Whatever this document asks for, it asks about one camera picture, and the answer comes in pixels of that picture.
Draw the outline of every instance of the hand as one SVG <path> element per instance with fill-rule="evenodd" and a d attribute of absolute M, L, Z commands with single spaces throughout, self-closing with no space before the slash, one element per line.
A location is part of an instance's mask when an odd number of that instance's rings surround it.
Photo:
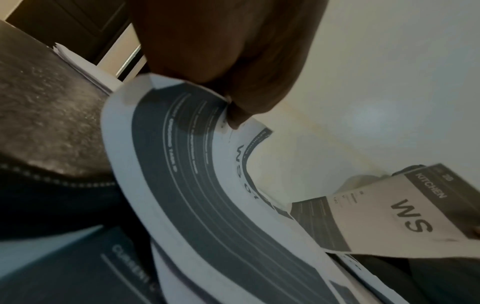
<path fill-rule="evenodd" d="M 232 100 L 237 129 L 297 80 L 328 0 L 128 0 L 152 72 Z"/>

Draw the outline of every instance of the dark wooden door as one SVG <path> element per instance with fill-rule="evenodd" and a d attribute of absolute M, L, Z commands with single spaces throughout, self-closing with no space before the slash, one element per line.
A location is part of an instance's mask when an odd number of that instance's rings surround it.
<path fill-rule="evenodd" d="M 23 0 L 7 22 L 95 64 L 129 24 L 124 0 Z"/>

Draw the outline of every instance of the stitching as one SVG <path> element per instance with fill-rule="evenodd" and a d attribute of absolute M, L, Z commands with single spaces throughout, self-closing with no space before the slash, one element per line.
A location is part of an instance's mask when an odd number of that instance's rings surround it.
<path fill-rule="evenodd" d="M 21 174 L 25 177 L 36 181 L 42 181 L 49 184 L 54 184 L 63 187 L 70 187 L 70 188 L 100 188 L 100 187 L 112 187 L 115 186 L 117 183 L 115 182 L 85 182 L 85 183 L 72 183 L 66 180 L 60 180 L 58 178 L 51 178 L 49 176 L 41 176 L 37 173 L 32 173 L 26 169 L 22 169 L 18 166 L 11 166 L 7 163 L 0 163 L 0 169 L 4 171 L 10 171 L 17 174 Z"/>

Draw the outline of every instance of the leather surface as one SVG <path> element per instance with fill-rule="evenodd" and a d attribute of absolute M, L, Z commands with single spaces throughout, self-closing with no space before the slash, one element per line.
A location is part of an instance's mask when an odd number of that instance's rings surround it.
<path fill-rule="evenodd" d="M 51 49 L 0 21 L 0 154 L 65 176 L 110 174 L 100 132 L 106 98 Z"/>

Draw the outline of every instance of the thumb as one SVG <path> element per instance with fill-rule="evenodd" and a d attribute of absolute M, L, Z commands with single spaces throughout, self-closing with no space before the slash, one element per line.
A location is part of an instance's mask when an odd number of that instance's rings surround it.
<path fill-rule="evenodd" d="M 226 120 L 234 130 L 238 129 L 251 116 L 250 113 L 237 106 L 235 102 L 231 102 L 226 109 Z"/>

